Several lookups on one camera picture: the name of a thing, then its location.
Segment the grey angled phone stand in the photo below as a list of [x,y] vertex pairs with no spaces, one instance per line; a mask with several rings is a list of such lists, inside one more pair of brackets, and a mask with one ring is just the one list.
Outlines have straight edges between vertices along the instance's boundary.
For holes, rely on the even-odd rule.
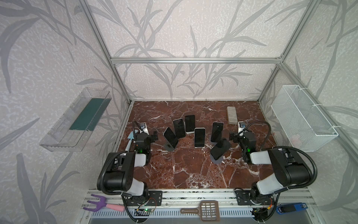
[[166,141],[165,145],[164,145],[164,150],[168,151],[168,152],[172,152],[175,150],[176,146],[178,145],[179,141],[175,140],[175,141]]

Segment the dark grey round phone stand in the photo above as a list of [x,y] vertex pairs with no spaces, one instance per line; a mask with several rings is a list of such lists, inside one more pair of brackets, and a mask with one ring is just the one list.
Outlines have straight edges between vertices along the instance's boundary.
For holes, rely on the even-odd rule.
[[217,160],[215,158],[213,158],[211,155],[210,155],[210,159],[212,161],[212,163],[214,164],[221,164],[224,160],[223,156],[219,157]]

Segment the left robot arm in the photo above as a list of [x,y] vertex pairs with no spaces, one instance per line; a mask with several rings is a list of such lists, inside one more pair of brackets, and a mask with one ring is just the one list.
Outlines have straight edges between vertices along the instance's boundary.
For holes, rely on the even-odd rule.
[[97,181],[98,190],[106,195],[126,197],[149,197],[148,186],[134,178],[136,167],[149,164],[151,143],[158,140],[158,133],[152,135],[134,130],[128,136],[125,151],[109,153]]

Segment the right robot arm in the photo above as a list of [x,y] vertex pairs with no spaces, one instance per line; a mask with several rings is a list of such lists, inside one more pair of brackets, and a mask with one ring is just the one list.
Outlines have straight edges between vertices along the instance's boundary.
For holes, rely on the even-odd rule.
[[271,165],[273,174],[252,184],[250,190],[234,190],[238,205],[267,205],[278,194],[289,189],[305,188],[315,182],[318,168],[304,151],[288,146],[256,150],[252,132],[231,133],[229,139],[240,145],[242,157],[250,165]]

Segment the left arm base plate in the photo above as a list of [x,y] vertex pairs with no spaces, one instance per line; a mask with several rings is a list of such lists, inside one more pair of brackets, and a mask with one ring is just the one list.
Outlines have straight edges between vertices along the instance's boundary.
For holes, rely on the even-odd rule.
[[131,198],[125,197],[125,203],[127,206],[161,206],[163,199],[163,191],[149,190],[144,192],[141,196],[133,196]]

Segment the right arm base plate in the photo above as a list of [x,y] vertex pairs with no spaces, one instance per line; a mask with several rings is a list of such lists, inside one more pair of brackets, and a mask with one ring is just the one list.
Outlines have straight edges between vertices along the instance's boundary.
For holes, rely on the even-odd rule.
[[258,205],[271,206],[275,200],[273,195],[263,195],[256,189],[244,190],[241,188],[234,189],[234,194],[238,205]]

